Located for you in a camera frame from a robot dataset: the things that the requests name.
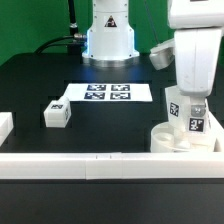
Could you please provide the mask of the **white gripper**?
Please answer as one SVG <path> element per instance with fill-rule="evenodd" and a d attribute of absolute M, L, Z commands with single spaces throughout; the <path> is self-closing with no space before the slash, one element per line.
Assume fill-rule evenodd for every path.
<path fill-rule="evenodd" d="M 177 85 L 182 95 L 191 96 L 191 115 L 203 117 L 205 99 L 214 83 L 221 28 L 178 30 L 174 34 Z"/>

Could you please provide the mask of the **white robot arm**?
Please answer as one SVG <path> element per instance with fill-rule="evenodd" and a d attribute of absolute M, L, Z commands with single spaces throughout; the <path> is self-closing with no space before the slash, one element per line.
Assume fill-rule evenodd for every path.
<path fill-rule="evenodd" d="M 168 23 L 175 30 L 176 78 L 180 94 L 190 97 L 194 117 L 206 113 L 221 39 L 224 0 L 168 0 Z"/>

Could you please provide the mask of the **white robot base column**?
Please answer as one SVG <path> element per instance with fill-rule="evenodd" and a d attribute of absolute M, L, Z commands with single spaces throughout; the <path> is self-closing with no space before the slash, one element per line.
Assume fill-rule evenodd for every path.
<path fill-rule="evenodd" d="M 129 25 L 129 0 L 92 0 L 93 22 L 87 31 L 83 62 L 123 67 L 138 61 L 134 30 Z"/>

